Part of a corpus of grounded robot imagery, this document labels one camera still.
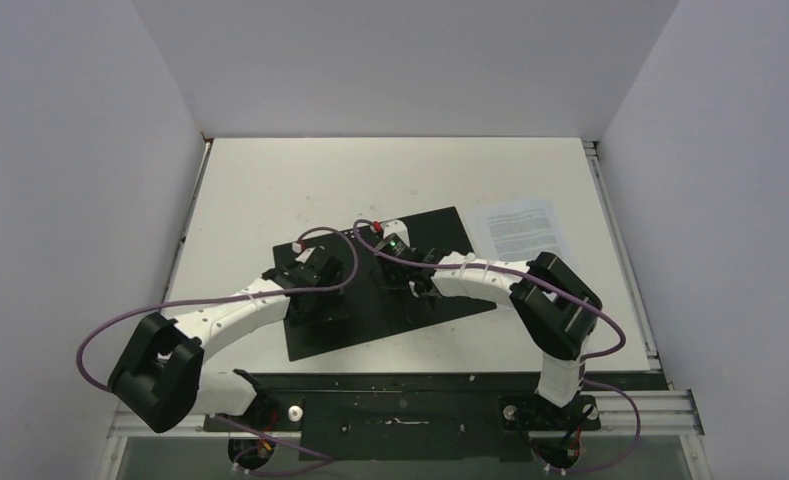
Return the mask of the printed paper sheet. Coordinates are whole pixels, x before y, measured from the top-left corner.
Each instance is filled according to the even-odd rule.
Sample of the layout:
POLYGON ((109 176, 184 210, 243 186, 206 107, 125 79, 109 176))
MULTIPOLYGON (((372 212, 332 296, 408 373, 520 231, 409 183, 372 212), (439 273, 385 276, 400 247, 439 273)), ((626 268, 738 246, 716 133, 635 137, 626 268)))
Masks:
POLYGON ((530 198, 474 209, 467 217, 476 252, 501 261, 535 259, 549 252, 567 257, 570 248, 553 205, 530 198))

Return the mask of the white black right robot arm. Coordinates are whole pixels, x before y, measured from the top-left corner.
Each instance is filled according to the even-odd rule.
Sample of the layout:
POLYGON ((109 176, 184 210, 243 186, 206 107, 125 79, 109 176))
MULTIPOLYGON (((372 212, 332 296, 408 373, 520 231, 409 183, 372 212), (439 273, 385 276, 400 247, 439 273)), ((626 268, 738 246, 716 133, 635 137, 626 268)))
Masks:
POLYGON ((558 429, 574 417, 583 356, 602 302, 560 257, 542 252, 533 260, 502 262, 444 249, 423 254, 396 233, 374 249, 381 265, 394 268, 416 296, 464 297, 514 309, 543 353, 538 421, 558 429))

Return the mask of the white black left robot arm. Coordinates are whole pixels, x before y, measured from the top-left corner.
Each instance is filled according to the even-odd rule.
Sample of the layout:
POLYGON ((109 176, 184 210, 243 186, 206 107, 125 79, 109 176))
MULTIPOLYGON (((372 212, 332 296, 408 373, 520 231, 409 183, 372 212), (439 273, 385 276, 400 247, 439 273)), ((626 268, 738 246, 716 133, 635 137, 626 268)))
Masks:
POLYGON ((207 371, 207 361, 255 330, 334 298, 344 263, 322 247, 265 271, 232 302, 209 302, 174 318, 151 313, 137 324, 110 374, 110 391, 152 431, 163 433, 189 414, 229 415, 252 431, 269 405, 245 373, 207 371))

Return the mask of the white folder with black inside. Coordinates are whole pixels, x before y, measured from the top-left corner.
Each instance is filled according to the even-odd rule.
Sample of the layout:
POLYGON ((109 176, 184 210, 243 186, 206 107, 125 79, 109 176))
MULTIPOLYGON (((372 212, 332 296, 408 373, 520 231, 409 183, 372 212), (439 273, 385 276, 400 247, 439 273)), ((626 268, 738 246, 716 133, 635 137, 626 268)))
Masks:
MULTIPOLYGON (((401 218, 410 246, 422 255, 446 249, 459 253, 473 250, 456 207, 426 211, 401 218)), ((394 269, 403 265, 382 265, 378 257, 355 240, 351 229, 344 233, 357 250, 359 269, 343 293, 307 295, 292 301, 284 320, 288 358, 297 361, 361 343, 383 339, 419 328, 496 310, 495 303, 465 297, 415 297, 408 280, 395 282, 394 269)), ((345 280, 353 268, 346 242, 336 234, 301 240, 303 247, 321 247, 340 262, 339 272, 329 280, 345 280)), ((296 264, 292 244, 272 248, 275 267, 285 270, 296 264)))

